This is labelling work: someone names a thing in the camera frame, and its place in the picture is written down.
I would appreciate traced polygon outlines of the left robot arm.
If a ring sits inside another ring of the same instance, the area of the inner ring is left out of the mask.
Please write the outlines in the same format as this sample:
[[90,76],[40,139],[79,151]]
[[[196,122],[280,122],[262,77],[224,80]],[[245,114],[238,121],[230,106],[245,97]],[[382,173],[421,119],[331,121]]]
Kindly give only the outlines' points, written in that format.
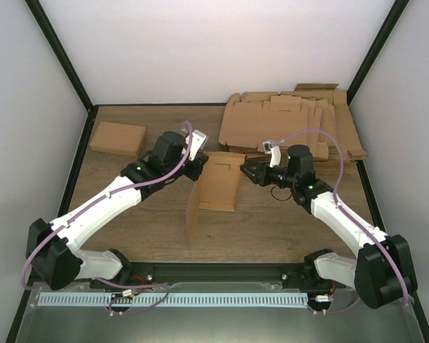
[[131,264],[118,250],[87,251],[83,244],[122,212],[175,182],[181,176],[197,181],[209,157],[203,153],[208,137],[198,130],[186,136],[166,131],[153,149],[128,164],[113,182],[75,210],[29,227],[26,262],[53,290],[78,279],[96,279],[125,288],[132,280]]

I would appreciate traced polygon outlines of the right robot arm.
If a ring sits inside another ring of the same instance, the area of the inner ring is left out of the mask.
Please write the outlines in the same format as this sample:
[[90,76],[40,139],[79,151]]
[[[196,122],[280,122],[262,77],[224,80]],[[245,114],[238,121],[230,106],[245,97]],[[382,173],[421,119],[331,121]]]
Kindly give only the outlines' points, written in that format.
[[317,178],[308,146],[289,147],[287,166],[279,165],[277,147],[270,142],[265,147],[271,160],[243,164],[241,172],[261,187],[289,189],[294,201],[326,224],[354,254],[350,259],[323,249],[306,256],[305,283],[313,288],[327,280],[343,284],[371,309],[397,300],[407,302],[418,288],[407,240],[369,224],[339,199],[329,184]]

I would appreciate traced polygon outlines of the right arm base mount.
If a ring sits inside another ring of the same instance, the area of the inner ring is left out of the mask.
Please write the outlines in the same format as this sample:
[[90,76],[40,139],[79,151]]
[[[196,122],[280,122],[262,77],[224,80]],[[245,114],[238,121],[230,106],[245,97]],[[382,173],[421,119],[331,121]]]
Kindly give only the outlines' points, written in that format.
[[342,286],[330,279],[323,279],[316,272],[314,261],[304,258],[300,263],[284,264],[280,267],[282,286],[302,292],[329,291],[333,286]]

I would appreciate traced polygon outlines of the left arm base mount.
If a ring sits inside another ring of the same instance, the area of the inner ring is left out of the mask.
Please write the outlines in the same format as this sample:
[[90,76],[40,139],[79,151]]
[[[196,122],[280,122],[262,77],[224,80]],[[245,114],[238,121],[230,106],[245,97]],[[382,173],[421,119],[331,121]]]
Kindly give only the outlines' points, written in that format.
[[122,266],[112,279],[96,278],[90,281],[89,286],[92,289],[118,289],[122,291],[126,289],[145,290],[153,288],[148,281],[132,274],[133,265],[121,252],[117,249],[110,249],[107,252],[118,258]]

